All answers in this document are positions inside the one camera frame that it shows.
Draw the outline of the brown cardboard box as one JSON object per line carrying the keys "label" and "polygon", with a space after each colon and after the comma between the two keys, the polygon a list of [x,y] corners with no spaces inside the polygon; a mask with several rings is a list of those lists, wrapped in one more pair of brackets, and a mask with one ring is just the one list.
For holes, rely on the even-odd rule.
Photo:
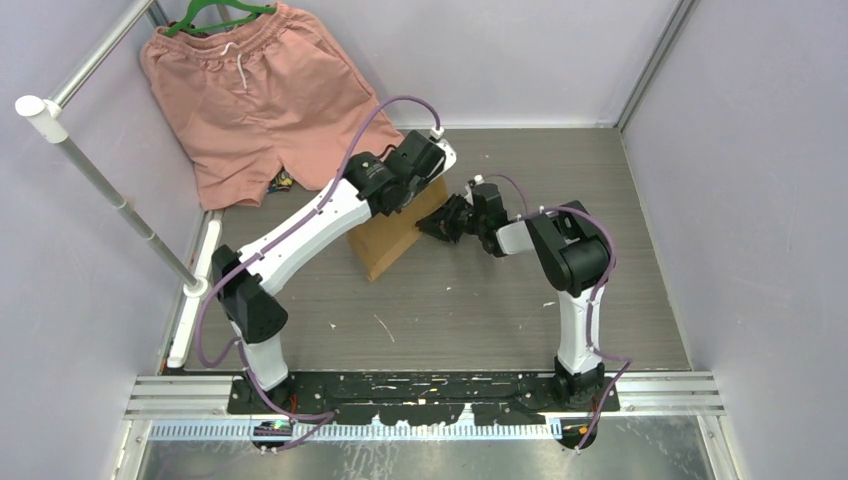
{"label": "brown cardboard box", "polygon": [[428,185],[402,212],[378,214],[347,233],[352,251],[374,282],[421,236],[416,223],[434,213],[448,200],[447,185],[439,177]]}

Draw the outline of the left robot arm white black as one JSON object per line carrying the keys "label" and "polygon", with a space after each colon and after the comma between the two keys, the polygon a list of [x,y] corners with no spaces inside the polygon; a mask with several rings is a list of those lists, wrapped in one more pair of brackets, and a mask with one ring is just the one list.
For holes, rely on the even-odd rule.
{"label": "left robot arm white black", "polygon": [[277,294],[301,267],[348,231],[375,216],[408,209],[456,161],[447,140],[411,132],[383,156],[351,156],[340,178],[332,179],[271,232],[238,250],[217,248],[212,273],[222,286],[215,298],[242,342],[256,382],[252,398],[257,405],[277,413],[292,397],[281,341],[289,315]]}

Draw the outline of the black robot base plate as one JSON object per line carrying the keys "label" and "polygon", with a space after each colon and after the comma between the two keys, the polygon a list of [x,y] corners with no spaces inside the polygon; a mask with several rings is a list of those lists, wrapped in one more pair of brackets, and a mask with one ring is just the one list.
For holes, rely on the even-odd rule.
{"label": "black robot base plate", "polygon": [[[316,433],[328,424],[411,426],[470,421],[484,425],[553,423],[562,428],[557,441],[568,449],[586,449],[597,437],[599,415],[620,409],[610,377],[594,394],[558,401],[550,381],[555,372],[517,371],[328,371],[292,372],[268,393],[249,375],[233,378],[226,411],[252,420],[283,420],[306,424]],[[262,449],[284,450],[303,442],[252,441]]]}

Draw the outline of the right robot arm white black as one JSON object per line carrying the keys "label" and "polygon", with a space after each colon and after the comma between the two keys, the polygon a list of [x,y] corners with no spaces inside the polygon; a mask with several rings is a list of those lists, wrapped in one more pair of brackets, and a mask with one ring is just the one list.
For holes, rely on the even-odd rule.
{"label": "right robot arm white black", "polygon": [[497,258],[535,254],[559,301],[560,341],[550,381],[553,395],[571,411],[592,400],[603,387],[605,366],[594,351],[594,342],[599,336],[599,302],[614,256],[608,236],[582,202],[511,216],[498,186],[478,182],[465,196],[450,196],[418,220],[416,227],[443,242],[474,236],[486,253]]}

